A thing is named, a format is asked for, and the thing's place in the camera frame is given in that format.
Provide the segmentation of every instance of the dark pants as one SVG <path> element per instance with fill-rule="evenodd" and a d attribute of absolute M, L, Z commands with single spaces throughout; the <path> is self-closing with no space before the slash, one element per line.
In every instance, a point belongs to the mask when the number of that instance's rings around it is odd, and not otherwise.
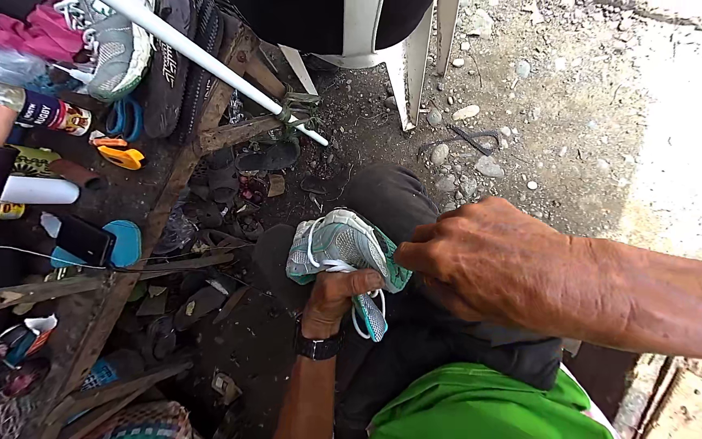
<path fill-rule="evenodd" d="M 395 244 L 408 241 L 416 226 L 434 223 L 438 207 L 416 176 L 398 165 L 376 164 L 348 183 L 343 205 L 378 226 Z M 286 277 L 295 229 L 267 230 L 254 251 L 272 294 L 290 309 L 301 309 L 311 285 Z M 561 358 L 560 339 L 485 322 L 469 323 L 446 310 L 414 277 L 398 294 L 386 294 L 388 332 L 379 343 L 356 334 L 346 316 L 346 340 L 338 355 L 336 436 L 365 437 L 364 428 L 383 406 L 418 377 L 455 362 L 482 363 L 547 390 Z"/>

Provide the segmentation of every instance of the green shirt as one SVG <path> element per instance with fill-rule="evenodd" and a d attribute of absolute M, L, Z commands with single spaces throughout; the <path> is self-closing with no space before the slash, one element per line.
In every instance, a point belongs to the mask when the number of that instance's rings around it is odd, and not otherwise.
<path fill-rule="evenodd" d="M 590 405 L 563 370 L 550 391 L 541 391 L 484 365 L 454 363 L 422 376 L 387 404 L 370 423 L 370 437 L 612 439 L 582 413 Z"/>

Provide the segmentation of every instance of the white plastic chair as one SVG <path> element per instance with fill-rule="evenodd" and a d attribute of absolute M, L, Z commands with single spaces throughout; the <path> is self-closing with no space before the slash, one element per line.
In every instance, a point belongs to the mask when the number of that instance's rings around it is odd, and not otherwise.
<path fill-rule="evenodd" d="M 400 122 L 403 125 L 403 131 L 407 131 L 415 128 L 418 123 L 421 88 L 424 85 L 427 50 L 432 33 L 432 10 L 437 3 L 437 68 L 439 74 L 445 75 L 459 11 L 459 0 L 435 0 L 424 13 L 416 29 L 404 41 L 389 48 L 375 50 L 375 36 L 383 2 L 384 0 L 346 0 L 343 13 L 343 54 L 316 56 L 344 69 L 366 69 L 381 63 L 386 64 Z M 316 86 L 310 79 L 298 51 L 284 45 L 279 47 L 305 90 L 312 95 L 317 95 Z M 406 111 L 407 102 L 410 103 L 410 107 Z"/>

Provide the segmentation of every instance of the pink cloth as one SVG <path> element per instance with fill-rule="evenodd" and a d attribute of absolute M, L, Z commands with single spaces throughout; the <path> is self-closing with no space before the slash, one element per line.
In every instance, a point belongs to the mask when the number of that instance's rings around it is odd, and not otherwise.
<path fill-rule="evenodd" d="M 37 5 L 26 22 L 0 14 L 0 48 L 70 63 L 83 48 L 83 32 L 69 29 L 64 16 L 51 6 Z"/>

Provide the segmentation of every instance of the white tube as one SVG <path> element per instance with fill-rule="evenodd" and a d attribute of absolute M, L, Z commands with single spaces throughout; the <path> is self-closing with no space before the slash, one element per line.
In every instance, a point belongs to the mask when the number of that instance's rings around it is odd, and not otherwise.
<path fill-rule="evenodd" d="M 8 176 L 0 200 L 22 204 L 72 204 L 80 196 L 80 188 L 59 178 Z"/>
<path fill-rule="evenodd" d="M 194 44 L 193 41 L 181 34 L 174 27 L 165 23 L 140 2 L 133 2 L 132 0 L 102 1 L 111 8 L 115 9 L 117 13 L 124 15 L 134 24 L 147 30 L 154 37 L 162 40 L 176 51 L 204 67 L 208 72 L 216 75 L 226 84 L 236 88 L 244 95 L 253 99 L 257 104 L 265 107 L 272 114 L 280 114 L 282 109 L 281 105 L 278 105 L 277 102 L 274 102 L 272 99 L 268 98 L 267 95 L 259 91 L 259 89 L 238 76 L 235 72 L 229 69 L 229 67 L 224 65 L 224 63 L 218 61 L 216 57 L 202 50 L 200 46 Z M 288 121 L 294 122 L 295 120 L 297 120 L 297 117 L 291 116 L 291 119 Z M 298 125 L 297 129 L 318 143 L 324 146 L 329 145 L 327 139 L 318 135 L 318 133 L 313 130 L 308 130 L 304 124 Z"/>

